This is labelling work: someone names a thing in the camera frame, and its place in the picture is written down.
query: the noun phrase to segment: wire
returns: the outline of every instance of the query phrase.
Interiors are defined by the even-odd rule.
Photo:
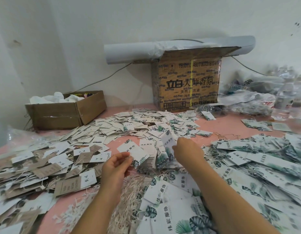
[[[266,74],[262,74],[262,73],[260,73],[260,72],[257,72],[257,71],[255,71],[255,70],[253,70],[253,69],[251,69],[251,68],[245,66],[243,63],[241,63],[241,62],[240,62],[239,60],[237,60],[235,57],[233,57],[233,56],[231,56],[231,57],[232,57],[233,59],[235,59],[235,61],[237,61],[239,64],[241,64],[243,67],[246,67],[247,69],[252,70],[252,71],[255,72],[255,73],[258,73],[258,74],[267,76]]]
[[[106,78],[104,78],[104,79],[101,79],[101,80],[99,80],[99,81],[96,81],[96,82],[94,82],[94,83],[91,83],[91,84],[89,84],[89,85],[87,85],[87,86],[82,87],[81,89],[78,89],[78,90],[75,90],[75,91],[72,91],[72,92],[68,92],[68,94],[77,92],[77,91],[82,90],[82,89],[84,89],[84,88],[86,88],[86,87],[88,87],[88,86],[91,86],[91,85],[93,85],[93,84],[99,83],[99,82],[101,82],[101,81],[103,81],[103,80],[106,80],[106,79],[108,79],[108,78],[111,78],[111,77],[112,77],[114,74],[116,74],[118,71],[120,71],[120,70],[126,68],[127,66],[129,66],[129,65],[131,65],[131,64],[132,64],[132,62],[129,63],[128,65],[126,65],[126,66],[124,66],[124,67],[122,67],[122,68],[116,70],[116,71],[115,71],[113,74],[111,74],[109,77],[106,77]]]
[[[188,41],[195,41],[195,42],[199,42],[199,43],[204,43],[204,42],[202,42],[202,41],[200,41],[200,40],[196,40],[196,39],[173,39],[173,40],[188,40]],[[252,70],[252,71],[255,72],[255,73],[258,73],[258,74],[267,76],[266,74],[262,74],[262,73],[260,73],[260,72],[257,72],[257,71],[255,71],[255,70],[253,70],[253,69],[251,69],[251,68],[245,66],[243,63],[241,63],[241,62],[240,62],[239,60],[237,60],[235,57],[233,57],[233,56],[230,56],[230,57],[232,57],[233,59],[235,59],[235,60],[236,60],[239,64],[241,64],[243,67],[246,67],[247,69]]]

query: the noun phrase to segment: yellow strap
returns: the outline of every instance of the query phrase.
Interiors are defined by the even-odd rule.
[[[190,106],[192,106],[192,88],[193,88],[193,59],[190,63]]]

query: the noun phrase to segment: wall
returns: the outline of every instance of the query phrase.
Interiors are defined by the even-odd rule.
[[[0,146],[6,141],[6,126],[24,127],[26,93],[0,34]]]
[[[50,3],[75,89],[124,66],[106,64],[104,44],[177,38],[254,35],[257,45],[251,53],[237,57],[241,62],[262,72],[274,64],[292,65],[301,72],[301,0]],[[245,68],[232,58],[224,59],[221,80],[230,82],[237,69]],[[150,66],[130,65],[87,89],[104,90],[109,106],[152,102]]]
[[[48,0],[0,0],[0,33],[27,96],[72,90]]]

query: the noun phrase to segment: open cardboard box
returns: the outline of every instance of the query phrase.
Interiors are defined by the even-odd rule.
[[[154,104],[159,110],[186,111],[192,105],[216,103],[222,58],[240,47],[165,51],[151,63]]]
[[[36,130],[72,129],[88,124],[106,109],[103,91],[78,91],[93,95],[75,103],[26,104]]]

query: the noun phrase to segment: small cardboard box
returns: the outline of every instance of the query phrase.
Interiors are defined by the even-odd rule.
[[[106,109],[103,91],[79,91],[93,95],[75,103],[26,104],[36,130],[72,129],[88,124]]]
[[[192,105],[216,103],[221,59],[239,48],[165,51],[151,63],[154,104],[159,110],[181,112]]]

